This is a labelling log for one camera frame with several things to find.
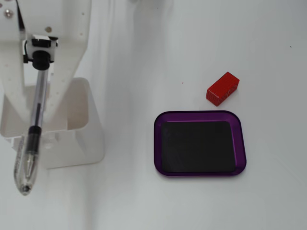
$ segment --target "ballpoint pen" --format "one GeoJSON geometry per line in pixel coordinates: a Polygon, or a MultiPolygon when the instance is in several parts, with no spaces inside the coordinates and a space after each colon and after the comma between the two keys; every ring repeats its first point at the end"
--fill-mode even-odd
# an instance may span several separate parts
{"type": "Polygon", "coordinates": [[[39,142],[42,132],[43,114],[47,91],[48,69],[38,72],[30,127],[27,137],[22,137],[14,167],[14,179],[18,190],[24,196],[28,195],[35,183],[39,142]]]}

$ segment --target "white background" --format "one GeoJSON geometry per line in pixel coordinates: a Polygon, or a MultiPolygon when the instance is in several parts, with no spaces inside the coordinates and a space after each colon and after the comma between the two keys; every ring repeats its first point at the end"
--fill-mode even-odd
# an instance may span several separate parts
{"type": "Polygon", "coordinates": [[[23,197],[1,138],[0,229],[307,229],[306,24],[305,0],[93,0],[76,77],[90,81],[106,156],[41,169],[23,197]],[[240,84],[216,108],[206,90],[227,71],[240,84]],[[241,120],[245,171],[161,176],[155,118],[215,109],[241,120]]]}

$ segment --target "red block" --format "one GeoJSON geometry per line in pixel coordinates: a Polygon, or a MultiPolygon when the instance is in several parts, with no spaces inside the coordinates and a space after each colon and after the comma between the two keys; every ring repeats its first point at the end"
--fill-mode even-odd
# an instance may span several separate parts
{"type": "Polygon", "coordinates": [[[237,89],[239,81],[238,78],[227,72],[207,90],[206,98],[218,106],[237,89]]]}

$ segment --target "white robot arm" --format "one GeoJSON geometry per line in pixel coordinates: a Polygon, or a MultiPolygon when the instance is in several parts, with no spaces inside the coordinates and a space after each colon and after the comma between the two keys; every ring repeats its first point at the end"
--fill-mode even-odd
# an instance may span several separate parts
{"type": "MultiPolygon", "coordinates": [[[[12,107],[26,124],[30,121],[14,169],[23,195],[30,193],[36,178],[43,114],[45,121],[52,120],[87,48],[90,10],[91,0],[0,0],[0,77],[12,107]],[[24,85],[28,62],[38,70],[32,113],[24,85]]],[[[72,136],[84,146],[82,135],[72,136]]]]}
{"type": "Polygon", "coordinates": [[[54,74],[44,120],[50,121],[87,48],[91,0],[0,0],[0,4],[0,76],[5,94],[28,121],[31,108],[24,93],[23,41],[27,41],[28,59],[35,51],[48,52],[54,74]],[[50,41],[49,47],[32,43],[42,37],[50,41]]]}

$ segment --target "purple tray rim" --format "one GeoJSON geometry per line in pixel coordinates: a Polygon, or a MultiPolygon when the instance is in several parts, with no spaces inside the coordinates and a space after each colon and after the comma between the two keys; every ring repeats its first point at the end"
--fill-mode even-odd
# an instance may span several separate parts
{"type": "Polygon", "coordinates": [[[168,111],[154,121],[154,165],[159,173],[168,177],[236,176],[246,167],[246,154],[240,119],[226,110],[168,111]],[[232,172],[165,172],[162,168],[161,127],[164,122],[227,121],[230,124],[235,151],[236,169],[232,172]]]}

